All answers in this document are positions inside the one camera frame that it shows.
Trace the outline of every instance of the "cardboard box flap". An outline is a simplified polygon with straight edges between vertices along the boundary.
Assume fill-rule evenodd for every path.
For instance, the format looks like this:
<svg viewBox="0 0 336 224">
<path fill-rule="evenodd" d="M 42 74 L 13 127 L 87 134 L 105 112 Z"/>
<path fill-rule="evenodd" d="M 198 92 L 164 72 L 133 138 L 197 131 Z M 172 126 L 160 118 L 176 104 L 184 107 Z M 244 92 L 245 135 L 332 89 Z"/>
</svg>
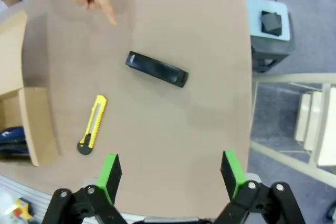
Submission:
<svg viewBox="0 0 336 224">
<path fill-rule="evenodd" d="M 31 162 L 46 165 L 58 157 L 47 90 L 23 88 L 18 94 Z"/>
<path fill-rule="evenodd" d="M 21 10 L 0 24 L 0 94 L 23 87 L 22 44 L 27 14 Z"/>
</svg>

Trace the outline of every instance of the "cardboard box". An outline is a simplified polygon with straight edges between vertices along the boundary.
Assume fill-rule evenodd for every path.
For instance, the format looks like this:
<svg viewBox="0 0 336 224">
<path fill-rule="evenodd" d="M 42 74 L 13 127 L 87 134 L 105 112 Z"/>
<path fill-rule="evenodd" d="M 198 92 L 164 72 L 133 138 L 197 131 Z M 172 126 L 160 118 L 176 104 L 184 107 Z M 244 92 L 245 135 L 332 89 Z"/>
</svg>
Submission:
<svg viewBox="0 0 336 224">
<path fill-rule="evenodd" d="M 0 155 L 0 162 L 45 165 L 58 157 L 45 88 L 24 87 L 22 45 L 27 14 L 21 10 L 0 24 L 0 131 L 23 126 L 29 157 Z"/>
</svg>

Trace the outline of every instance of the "beige tabletop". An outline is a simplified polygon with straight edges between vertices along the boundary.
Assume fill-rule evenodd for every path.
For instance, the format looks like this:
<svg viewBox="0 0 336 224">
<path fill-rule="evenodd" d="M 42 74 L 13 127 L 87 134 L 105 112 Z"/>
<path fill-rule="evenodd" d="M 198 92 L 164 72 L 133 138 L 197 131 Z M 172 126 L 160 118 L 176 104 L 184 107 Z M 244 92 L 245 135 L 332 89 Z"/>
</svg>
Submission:
<svg viewBox="0 0 336 224">
<path fill-rule="evenodd" d="M 52 194 L 97 177 L 119 153 L 120 211 L 215 217 L 228 202 L 223 150 L 247 167 L 251 56 L 245 0 L 113 0 L 118 26 L 71 0 L 29 0 L 23 72 L 48 87 L 61 156 L 46 167 L 0 164 L 0 173 Z M 184 88 L 125 65 L 130 50 L 189 72 Z M 108 104 L 93 152 L 81 155 L 97 94 Z"/>
</svg>

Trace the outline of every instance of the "white panel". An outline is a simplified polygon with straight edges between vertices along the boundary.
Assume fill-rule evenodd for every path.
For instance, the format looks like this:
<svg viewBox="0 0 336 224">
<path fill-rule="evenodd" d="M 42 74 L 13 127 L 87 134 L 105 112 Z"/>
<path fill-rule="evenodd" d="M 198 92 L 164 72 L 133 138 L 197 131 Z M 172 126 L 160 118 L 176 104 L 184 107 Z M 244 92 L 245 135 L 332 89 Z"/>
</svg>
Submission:
<svg viewBox="0 0 336 224">
<path fill-rule="evenodd" d="M 310 102 L 311 102 L 310 94 L 301 95 L 300 109 L 296 122 L 295 137 L 294 137 L 295 140 L 299 142 L 303 142 L 306 137 L 306 130 L 310 113 Z"/>
<path fill-rule="evenodd" d="M 336 88 L 330 89 L 327 122 L 318 165 L 336 165 Z"/>
<path fill-rule="evenodd" d="M 308 151 L 313 150 L 314 142 L 316 139 L 319 116 L 321 114 L 321 98 L 322 98 L 322 92 L 318 91 L 313 92 L 306 139 L 303 145 L 303 147 Z"/>
</svg>

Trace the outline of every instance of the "metal bolt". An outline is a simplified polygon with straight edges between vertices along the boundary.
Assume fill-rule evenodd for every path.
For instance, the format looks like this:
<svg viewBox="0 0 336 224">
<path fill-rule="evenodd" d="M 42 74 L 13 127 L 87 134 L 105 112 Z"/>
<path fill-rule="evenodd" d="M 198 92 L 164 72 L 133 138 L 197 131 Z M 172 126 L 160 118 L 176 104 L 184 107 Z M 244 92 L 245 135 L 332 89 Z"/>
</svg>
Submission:
<svg viewBox="0 0 336 224">
<path fill-rule="evenodd" d="M 284 187 L 283 187 L 283 185 L 281 185 L 281 184 L 278 184 L 278 185 L 276 186 L 276 188 L 277 188 L 279 191 L 283 191 L 283 190 L 284 190 Z"/>
<path fill-rule="evenodd" d="M 248 187 L 250 189 L 256 189 L 256 184 L 254 184 L 253 182 L 250 182 L 250 183 L 248 183 Z"/>
<path fill-rule="evenodd" d="M 89 194 L 93 194 L 95 191 L 94 191 L 95 189 L 93 188 L 93 187 L 90 187 L 89 189 L 88 189 L 88 193 Z"/>
<path fill-rule="evenodd" d="M 61 192 L 61 197 L 62 197 L 62 198 L 64 198 L 64 197 L 67 196 L 67 195 L 68 195 L 68 193 L 67 193 L 66 191 Z"/>
</svg>

